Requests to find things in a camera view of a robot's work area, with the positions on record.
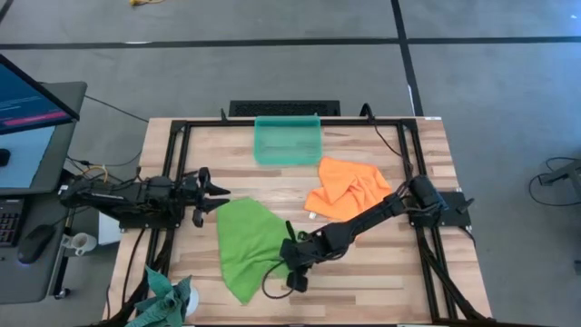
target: orange towel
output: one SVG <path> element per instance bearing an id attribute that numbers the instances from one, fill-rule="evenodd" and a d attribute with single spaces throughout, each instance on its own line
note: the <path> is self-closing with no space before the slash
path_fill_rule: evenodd
<path id="1" fill-rule="evenodd" d="M 307 196 L 305 210 L 331 220 L 348 221 L 391 193 L 378 167 L 323 157 L 319 164 L 323 187 Z"/>

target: keyboard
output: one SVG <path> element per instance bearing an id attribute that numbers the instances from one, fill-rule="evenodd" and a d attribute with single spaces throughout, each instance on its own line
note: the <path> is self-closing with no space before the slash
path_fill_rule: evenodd
<path id="1" fill-rule="evenodd" d="M 16 246 L 24 222 L 25 199 L 0 199 L 0 247 Z"/>
<path id="2" fill-rule="evenodd" d="M 341 115 L 339 101 L 230 101 L 231 117 L 259 115 Z"/>

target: desk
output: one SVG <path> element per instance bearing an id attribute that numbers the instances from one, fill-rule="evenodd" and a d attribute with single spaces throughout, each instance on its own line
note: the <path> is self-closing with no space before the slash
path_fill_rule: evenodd
<path id="1" fill-rule="evenodd" d="M 162 173 L 171 121 L 168 118 L 150 120 L 140 161 L 142 177 Z M 443 123 L 424 118 L 418 118 L 417 122 L 430 179 L 441 191 L 457 189 L 458 180 Z M 389 151 L 373 127 L 324 126 L 322 129 L 325 155 L 375 164 L 394 187 L 404 181 L 403 162 Z M 396 129 L 380 126 L 379 131 L 397 149 Z M 179 137 L 171 176 L 176 172 Z M 191 138 L 186 172 L 208 166 L 212 182 L 231 190 L 232 199 L 250 196 L 280 218 L 292 221 L 296 229 L 311 231 L 327 222 L 319 216 L 310 220 L 309 213 L 302 209 L 308 191 L 320 187 L 316 166 L 259 167 L 252 154 L 252 127 L 193 128 Z M 408 145 L 413 153 L 410 141 Z M 188 210 L 182 227 L 176 231 L 170 266 L 173 282 L 191 274 L 192 285 L 200 292 L 200 306 L 187 323 L 430 322 L 416 235 L 405 215 L 362 234 L 341 260 L 315 265 L 306 293 L 295 292 L 289 298 L 274 301 L 257 291 L 247 306 L 240 305 L 222 281 L 215 213 L 205 217 L 201 229 L 193 226 L 191 217 L 192 210 Z M 473 243 L 458 228 L 440 231 L 450 277 L 474 307 L 489 316 Z M 112 312 L 120 308 L 123 279 L 137 235 L 138 231 L 130 231 L 121 240 L 109 293 Z M 143 276 L 148 239 L 149 231 L 146 231 L 137 247 L 127 296 Z M 445 316 L 441 287 L 434 278 L 440 314 Z M 273 293 L 276 290 L 283 293 L 283 284 L 283 280 L 271 279 L 267 281 L 267 288 Z"/>

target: green plastic container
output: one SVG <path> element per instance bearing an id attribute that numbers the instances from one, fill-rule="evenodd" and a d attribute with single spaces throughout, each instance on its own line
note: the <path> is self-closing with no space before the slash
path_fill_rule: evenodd
<path id="1" fill-rule="evenodd" d="M 259 164 L 317 164 L 321 148 L 316 115 L 258 116 L 254 121 L 254 158 Z"/>

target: white paper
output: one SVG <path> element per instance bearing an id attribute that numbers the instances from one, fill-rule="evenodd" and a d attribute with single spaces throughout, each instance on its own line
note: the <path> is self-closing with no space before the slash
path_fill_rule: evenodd
<path id="1" fill-rule="evenodd" d="M 99 245 L 121 241 L 119 221 L 104 213 L 99 213 Z"/>

